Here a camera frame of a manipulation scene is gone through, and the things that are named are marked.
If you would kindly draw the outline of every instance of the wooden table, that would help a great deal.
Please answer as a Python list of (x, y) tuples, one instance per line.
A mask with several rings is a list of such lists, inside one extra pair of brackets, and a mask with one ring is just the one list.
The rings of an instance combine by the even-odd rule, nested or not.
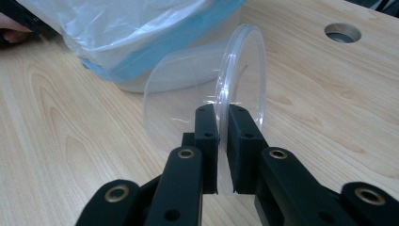
[[(248, 1), (267, 46), (263, 134), (323, 186), (363, 181), (399, 199), (398, 20), (344, 1)], [(330, 40), (333, 23), (362, 34)], [(73, 225), (103, 184), (143, 185), (167, 157), (142, 94), (84, 69), (60, 37), (0, 51), (0, 224)], [(259, 225), (252, 196), (205, 196), (203, 225)]]

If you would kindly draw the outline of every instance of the wood grain surface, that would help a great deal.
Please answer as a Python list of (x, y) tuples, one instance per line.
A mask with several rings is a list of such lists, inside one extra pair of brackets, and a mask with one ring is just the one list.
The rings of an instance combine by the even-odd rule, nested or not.
[[(363, 181), (399, 199), (398, 20), (336, 0), (249, 0), (263, 31), (263, 134), (335, 191)], [(327, 25), (351, 24), (350, 44)], [(73, 225), (103, 184), (162, 172), (142, 94), (86, 70), (60, 37), (0, 49), (0, 225)], [(203, 225), (260, 225), (252, 196), (204, 196)]]

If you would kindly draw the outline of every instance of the plastic container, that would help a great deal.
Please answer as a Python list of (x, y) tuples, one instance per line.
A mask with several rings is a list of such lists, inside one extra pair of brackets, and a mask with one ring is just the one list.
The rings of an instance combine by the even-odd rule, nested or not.
[(166, 56), (152, 71), (144, 92), (144, 122), (155, 147), (167, 153), (179, 147), (183, 133), (194, 132), (195, 110), (213, 104), (220, 135), (218, 190), (232, 193), (226, 156), (229, 104), (246, 108), (261, 129), (265, 72), (262, 33), (247, 24), (228, 42)]
[[(234, 29), (239, 25), (240, 21), (240, 9), (237, 9), (231, 16), (229, 16), (222, 24), (218, 25), (215, 29), (210, 31), (208, 34), (202, 38), (196, 40), (190, 45), (190, 47), (202, 46), (217, 42), (226, 42), (231, 37)], [(134, 76), (133, 78), (122, 81), (115, 82), (115, 84), (125, 91), (130, 92), (144, 92), (147, 84), (147, 80), (152, 72), (152, 68), (145, 71), (139, 76)]]

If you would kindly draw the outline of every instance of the human hand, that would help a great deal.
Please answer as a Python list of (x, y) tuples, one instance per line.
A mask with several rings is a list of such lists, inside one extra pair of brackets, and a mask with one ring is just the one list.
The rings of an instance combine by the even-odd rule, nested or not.
[(9, 43), (18, 43), (26, 40), (31, 30), (0, 12), (0, 32), (4, 40)]

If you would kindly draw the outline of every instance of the table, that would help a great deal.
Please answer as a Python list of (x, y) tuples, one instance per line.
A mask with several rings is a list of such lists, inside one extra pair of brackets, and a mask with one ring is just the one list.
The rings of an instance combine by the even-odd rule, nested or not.
[[(323, 185), (378, 186), (399, 199), (399, 26), (344, 1), (249, 0), (242, 22), (267, 49), (263, 134)], [(338, 43), (333, 23), (361, 39)], [(0, 224), (73, 225), (103, 184), (162, 172), (143, 96), (82, 67), (60, 37), (0, 50)], [(203, 225), (259, 225), (252, 196), (204, 196)]]

